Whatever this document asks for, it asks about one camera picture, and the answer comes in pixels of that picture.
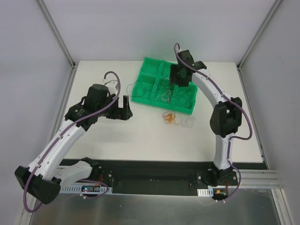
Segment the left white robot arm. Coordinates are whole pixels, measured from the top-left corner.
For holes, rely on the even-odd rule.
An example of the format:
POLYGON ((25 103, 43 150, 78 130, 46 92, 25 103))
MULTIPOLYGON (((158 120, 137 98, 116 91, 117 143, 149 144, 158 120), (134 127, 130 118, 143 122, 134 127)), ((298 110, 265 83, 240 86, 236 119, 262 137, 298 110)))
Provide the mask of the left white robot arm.
POLYGON ((62 188, 76 181, 100 180, 99 164, 88 157, 61 171, 58 166, 98 118, 128 120, 133 116, 127 95, 123 96, 123 106, 119 107, 119 93, 114 86, 93 84, 87 95, 69 108, 61 127, 44 150, 27 167, 19 166, 15 170, 24 197, 30 194, 42 204, 49 204, 62 188))

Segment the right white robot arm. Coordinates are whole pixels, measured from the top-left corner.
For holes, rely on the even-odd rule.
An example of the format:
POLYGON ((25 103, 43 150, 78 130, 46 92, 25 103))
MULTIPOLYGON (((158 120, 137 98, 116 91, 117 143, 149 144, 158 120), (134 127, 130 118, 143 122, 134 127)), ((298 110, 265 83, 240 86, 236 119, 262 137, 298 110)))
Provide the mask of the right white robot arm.
POLYGON ((210 128, 216 136, 216 151, 213 166, 205 172, 202 182, 216 187, 227 181, 232 174, 231 138, 242 122, 239 97, 227 97, 217 85, 202 61, 195 62, 189 50, 175 51, 177 65, 171 66, 170 84, 187 87, 191 82, 198 87, 213 107, 210 128))

